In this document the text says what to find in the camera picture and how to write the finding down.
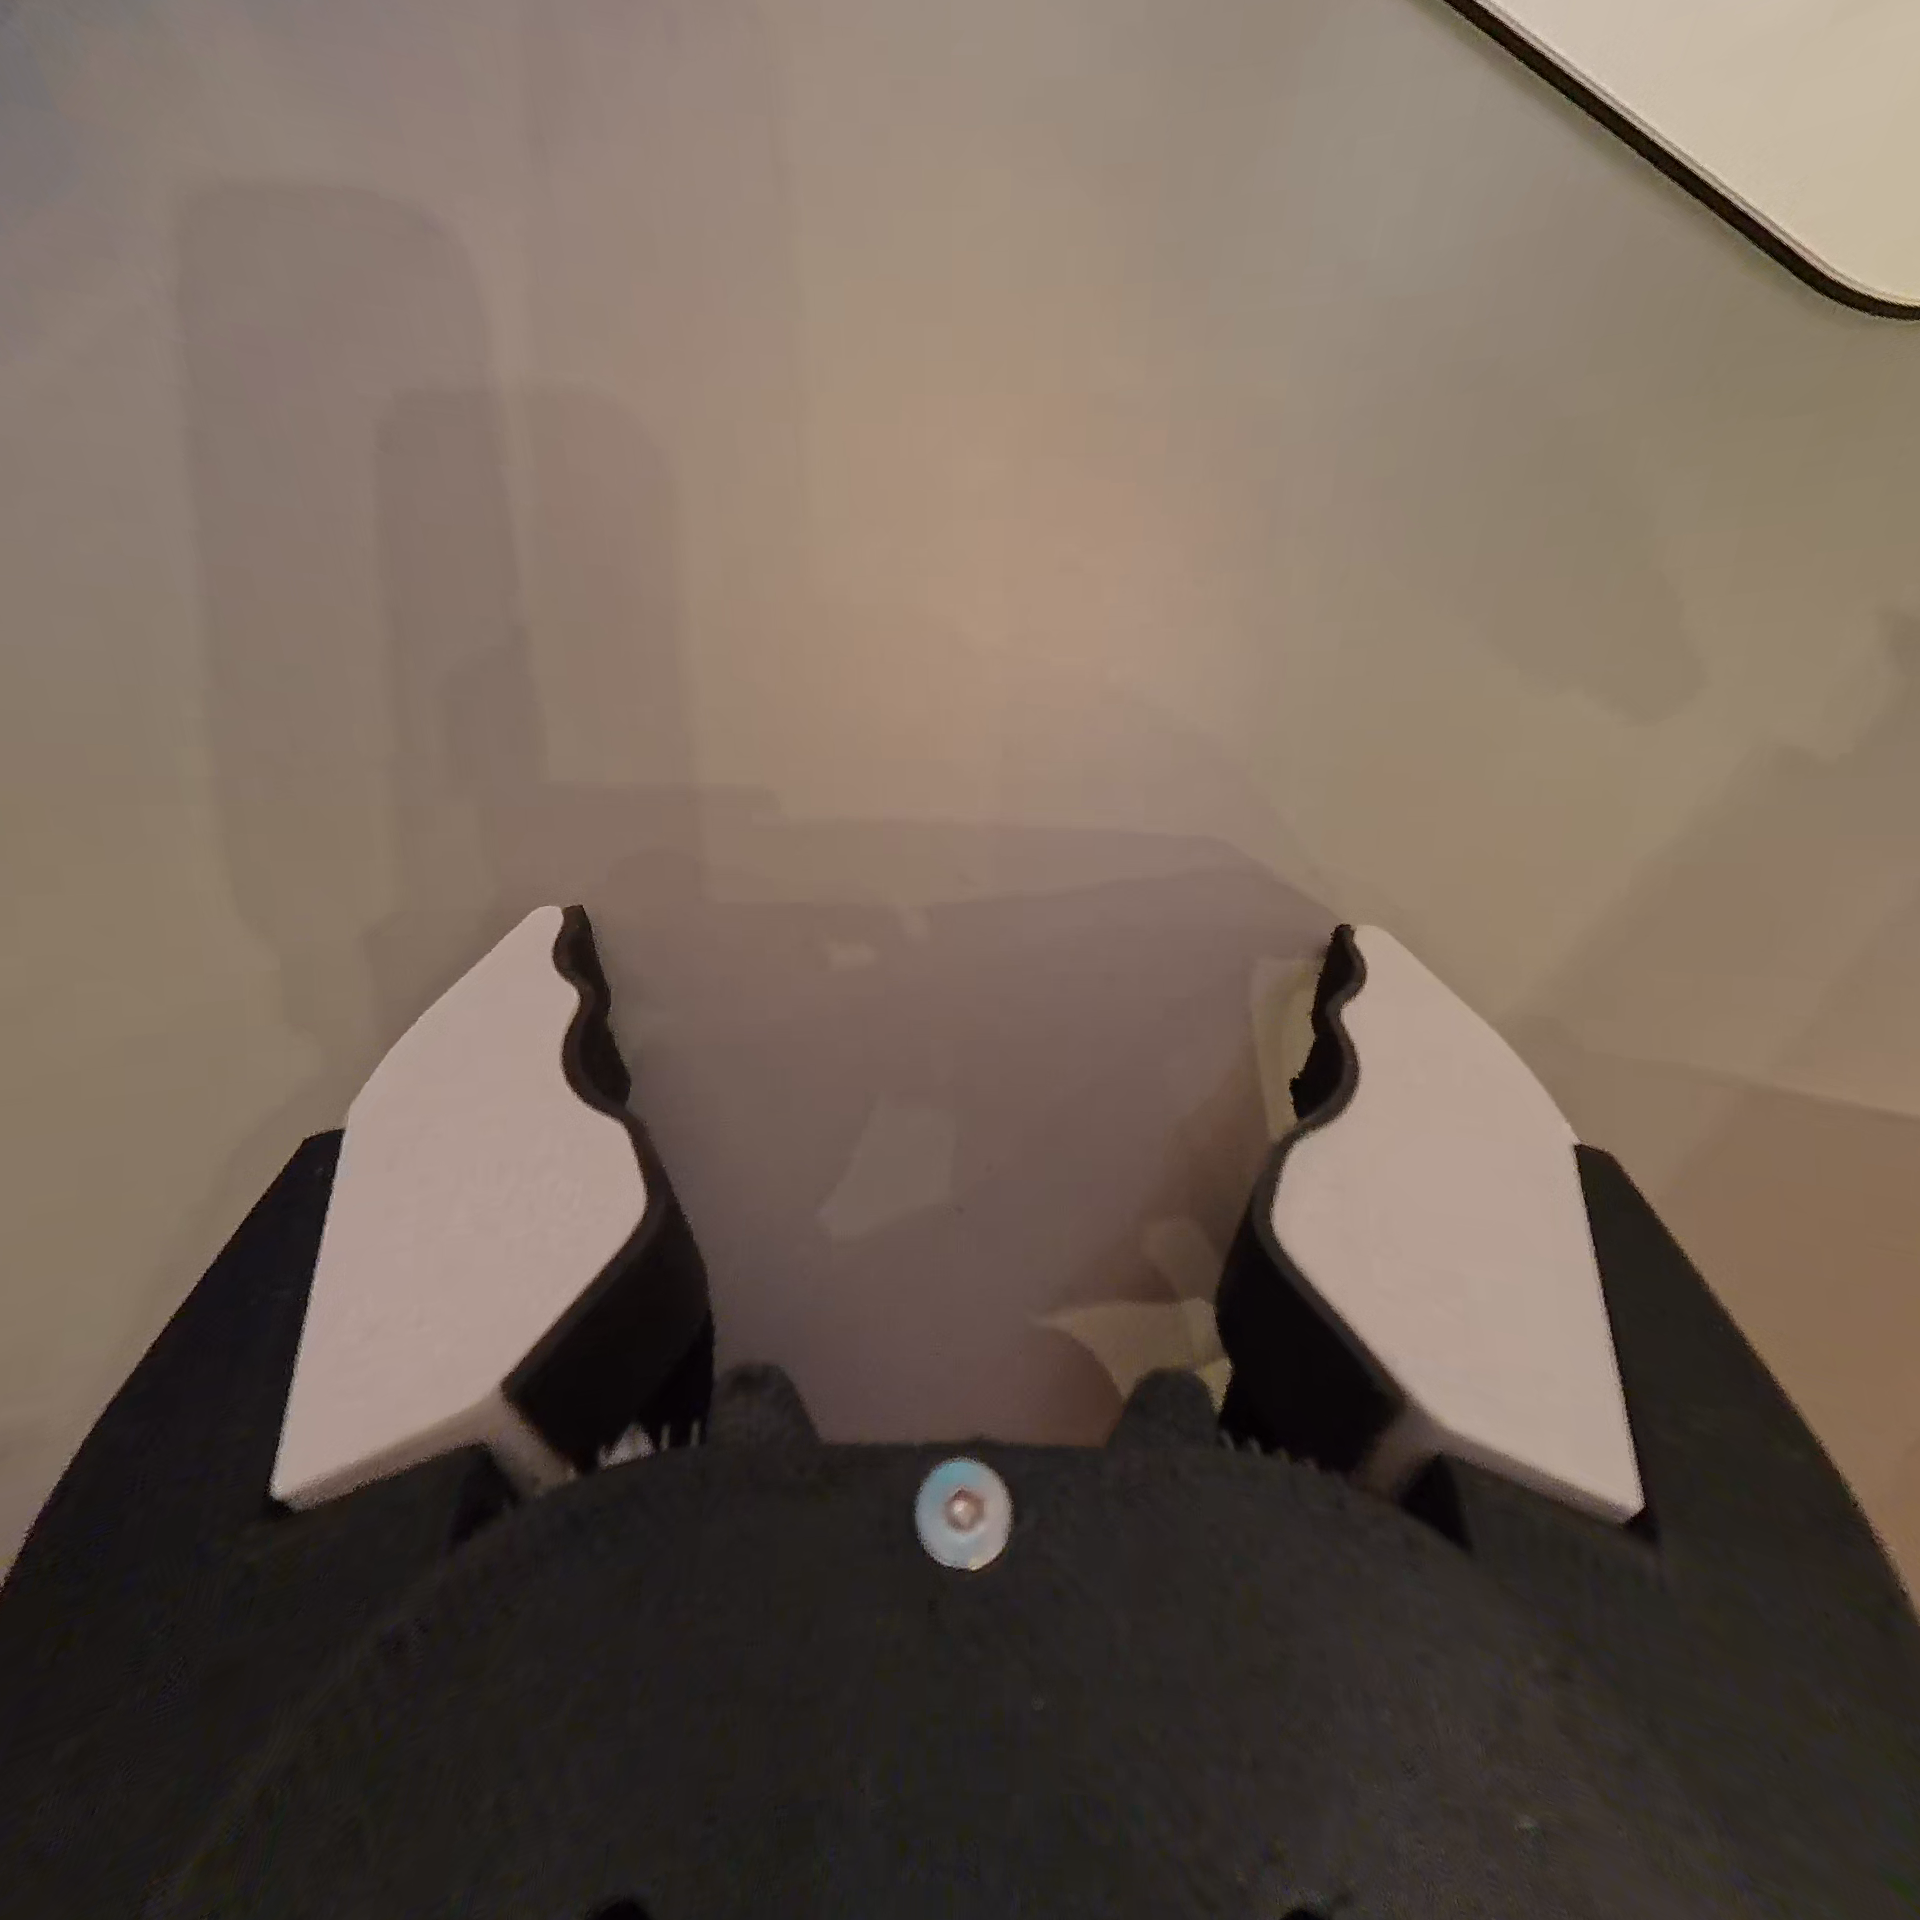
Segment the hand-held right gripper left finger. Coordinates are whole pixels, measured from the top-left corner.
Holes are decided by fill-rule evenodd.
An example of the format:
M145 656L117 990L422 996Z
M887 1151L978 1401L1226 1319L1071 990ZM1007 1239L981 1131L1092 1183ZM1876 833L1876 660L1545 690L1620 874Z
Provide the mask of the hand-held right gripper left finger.
M274 1503L310 1510L461 1449L538 1496L703 1435L706 1265L609 1016L584 911L544 905L358 1089Z

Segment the white rounded mat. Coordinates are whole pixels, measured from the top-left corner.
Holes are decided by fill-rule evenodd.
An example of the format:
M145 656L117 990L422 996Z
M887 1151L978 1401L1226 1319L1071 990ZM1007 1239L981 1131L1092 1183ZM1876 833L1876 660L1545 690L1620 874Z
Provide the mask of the white rounded mat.
M1455 11L1800 282L1916 321L1916 2Z

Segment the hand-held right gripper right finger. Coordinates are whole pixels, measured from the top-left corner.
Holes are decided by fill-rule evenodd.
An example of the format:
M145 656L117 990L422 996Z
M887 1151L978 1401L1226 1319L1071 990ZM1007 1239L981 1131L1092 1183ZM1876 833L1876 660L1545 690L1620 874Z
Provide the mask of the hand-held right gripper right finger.
M1378 926L1333 931L1293 1119L1215 1284L1236 1449L1385 1498L1436 1458L1629 1524L1646 1506L1577 1134Z

